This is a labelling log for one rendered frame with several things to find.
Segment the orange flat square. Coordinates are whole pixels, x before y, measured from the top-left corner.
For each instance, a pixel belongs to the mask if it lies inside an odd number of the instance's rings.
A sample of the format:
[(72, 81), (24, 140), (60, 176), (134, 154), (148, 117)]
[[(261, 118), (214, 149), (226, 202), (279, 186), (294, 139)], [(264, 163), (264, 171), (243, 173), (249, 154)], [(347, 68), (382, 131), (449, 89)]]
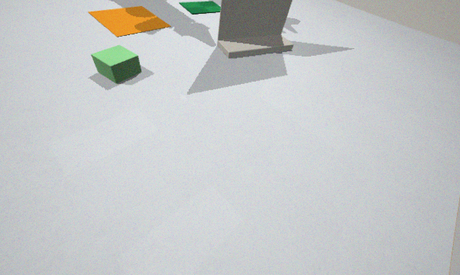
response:
[(117, 37), (170, 27), (168, 23), (142, 6), (90, 11), (88, 13)]

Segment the green block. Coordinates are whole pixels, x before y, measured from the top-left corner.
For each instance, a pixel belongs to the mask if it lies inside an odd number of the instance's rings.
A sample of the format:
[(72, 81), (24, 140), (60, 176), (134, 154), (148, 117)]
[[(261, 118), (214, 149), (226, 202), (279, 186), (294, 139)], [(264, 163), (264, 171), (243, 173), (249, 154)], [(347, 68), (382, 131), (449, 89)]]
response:
[(119, 83), (141, 73), (138, 55), (120, 44), (91, 55), (97, 72), (114, 83)]

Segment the green flat square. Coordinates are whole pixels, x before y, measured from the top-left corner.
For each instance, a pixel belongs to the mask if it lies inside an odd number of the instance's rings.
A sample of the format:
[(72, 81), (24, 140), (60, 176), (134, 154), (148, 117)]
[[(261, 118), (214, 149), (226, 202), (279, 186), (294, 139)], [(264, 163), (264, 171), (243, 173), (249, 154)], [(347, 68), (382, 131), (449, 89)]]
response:
[(215, 12), (221, 11), (221, 7), (217, 5), (215, 2), (179, 2), (179, 3), (192, 15), (215, 13)]

